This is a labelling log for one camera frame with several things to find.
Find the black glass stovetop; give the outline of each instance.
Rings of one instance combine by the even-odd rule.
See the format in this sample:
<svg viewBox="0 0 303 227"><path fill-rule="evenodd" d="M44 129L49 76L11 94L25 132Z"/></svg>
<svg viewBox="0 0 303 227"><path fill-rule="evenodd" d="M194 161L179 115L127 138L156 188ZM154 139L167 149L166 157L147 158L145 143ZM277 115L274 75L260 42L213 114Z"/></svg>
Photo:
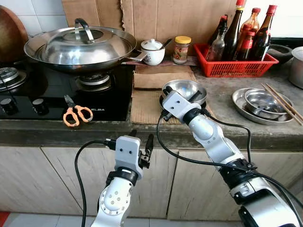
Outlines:
<svg viewBox="0 0 303 227"><path fill-rule="evenodd" d="M23 69L29 75L26 82L10 92L0 92L0 101L8 98L13 100L17 110L8 114L0 107L0 119L61 120L67 110L64 95L69 95L75 104L92 110L93 121L125 121L132 92L133 70L133 66L119 65L108 71L110 80L107 87L110 85L110 88L88 92L77 86L77 75L58 72L40 64L27 65ZM33 106L36 99L43 99L46 112L37 113Z"/></svg>

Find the cabinet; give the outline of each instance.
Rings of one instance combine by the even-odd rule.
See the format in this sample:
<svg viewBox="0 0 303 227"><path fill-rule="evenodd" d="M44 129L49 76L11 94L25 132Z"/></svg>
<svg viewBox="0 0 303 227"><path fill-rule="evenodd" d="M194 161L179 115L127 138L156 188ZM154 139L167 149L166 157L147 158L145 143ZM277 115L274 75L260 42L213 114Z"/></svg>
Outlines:
<svg viewBox="0 0 303 227"><path fill-rule="evenodd" d="M180 150L191 159L209 161L203 150ZM288 187L303 174L302 152L262 152L251 154L260 173ZM168 219L239 220L239 206L213 166L177 161Z"/></svg>
<svg viewBox="0 0 303 227"><path fill-rule="evenodd" d="M42 148L59 176L82 207L74 158L78 148ZM132 194L131 217L165 218L175 171L176 159L162 149L154 149L151 166L144 169ZM87 200L87 215L96 215L97 201L107 175L114 170L115 152L107 148L86 148L79 157L79 172Z"/></svg>
<svg viewBox="0 0 303 227"><path fill-rule="evenodd" d="M81 214L40 148L0 147L0 210Z"/></svg>

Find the white ceramic sugar bowl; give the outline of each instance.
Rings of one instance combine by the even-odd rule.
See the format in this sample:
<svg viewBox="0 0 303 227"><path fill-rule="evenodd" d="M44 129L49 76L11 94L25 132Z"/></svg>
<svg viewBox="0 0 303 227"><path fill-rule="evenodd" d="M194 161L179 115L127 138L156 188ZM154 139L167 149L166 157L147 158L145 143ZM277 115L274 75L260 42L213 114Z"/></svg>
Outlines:
<svg viewBox="0 0 303 227"><path fill-rule="evenodd" d="M162 43L154 39L143 41L141 43L141 51L147 53L143 61L148 65L160 64L165 54L165 48L159 50L161 47L162 47Z"/></svg>

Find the stainless steel wok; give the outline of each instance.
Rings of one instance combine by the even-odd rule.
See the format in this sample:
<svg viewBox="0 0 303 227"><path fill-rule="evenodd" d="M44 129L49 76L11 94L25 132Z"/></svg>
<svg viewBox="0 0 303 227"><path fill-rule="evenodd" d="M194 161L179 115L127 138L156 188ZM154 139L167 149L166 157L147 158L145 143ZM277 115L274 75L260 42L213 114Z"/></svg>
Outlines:
<svg viewBox="0 0 303 227"><path fill-rule="evenodd" d="M58 29L31 38L25 44L24 52L49 68L83 73L107 70L123 61L142 61L146 53L136 51L136 44L136 39L127 32L89 27L78 18L75 28ZM131 57L135 51L138 56Z"/></svg>

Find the yellow jar lid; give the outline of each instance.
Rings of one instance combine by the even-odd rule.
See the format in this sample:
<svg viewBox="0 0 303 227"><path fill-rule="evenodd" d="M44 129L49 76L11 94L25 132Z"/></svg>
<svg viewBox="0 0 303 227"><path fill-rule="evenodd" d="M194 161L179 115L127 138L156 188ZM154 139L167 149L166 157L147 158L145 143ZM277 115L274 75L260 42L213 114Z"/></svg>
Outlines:
<svg viewBox="0 0 303 227"><path fill-rule="evenodd" d="M188 37L188 36L183 36L183 35L181 35L181 36L176 36L175 42L176 42L176 43L179 43L179 44L188 44L188 43L191 42L191 38Z"/></svg>

